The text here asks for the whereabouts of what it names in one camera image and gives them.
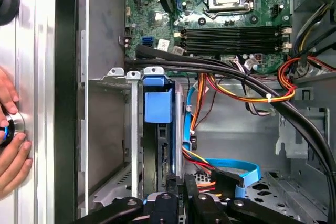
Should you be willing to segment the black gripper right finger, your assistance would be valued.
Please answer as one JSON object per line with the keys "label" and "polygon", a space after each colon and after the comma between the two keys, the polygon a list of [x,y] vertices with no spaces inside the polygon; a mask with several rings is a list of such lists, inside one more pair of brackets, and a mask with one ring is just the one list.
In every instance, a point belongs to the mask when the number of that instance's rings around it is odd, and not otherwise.
{"label": "black gripper right finger", "polygon": [[200,193],[193,175],[184,176],[187,223],[301,223],[245,198],[234,198],[224,206],[208,193]]}

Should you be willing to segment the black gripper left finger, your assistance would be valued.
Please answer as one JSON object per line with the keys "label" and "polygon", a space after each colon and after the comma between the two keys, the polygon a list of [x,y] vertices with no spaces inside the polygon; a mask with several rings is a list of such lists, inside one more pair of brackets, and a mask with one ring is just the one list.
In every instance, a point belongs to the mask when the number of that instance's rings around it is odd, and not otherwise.
{"label": "black gripper left finger", "polygon": [[166,177],[166,191],[152,193],[145,200],[124,197],[73,223],[178,223],[179,187],[183,181],[179,176]]}

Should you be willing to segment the person's hand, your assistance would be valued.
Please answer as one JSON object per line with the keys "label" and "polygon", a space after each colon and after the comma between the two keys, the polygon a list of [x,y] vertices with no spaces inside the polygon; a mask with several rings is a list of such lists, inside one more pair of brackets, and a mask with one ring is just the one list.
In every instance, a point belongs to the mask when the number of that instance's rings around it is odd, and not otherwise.
{"label": "person's hand", "polygon": [[[1,106],[16,114],[18,93],[4,68],[1,68]],[[31,141],[24,133],[14,136],[11,143],[1,152],[1,199],[14,191],[29,175],[33,160],[29,157]]]}

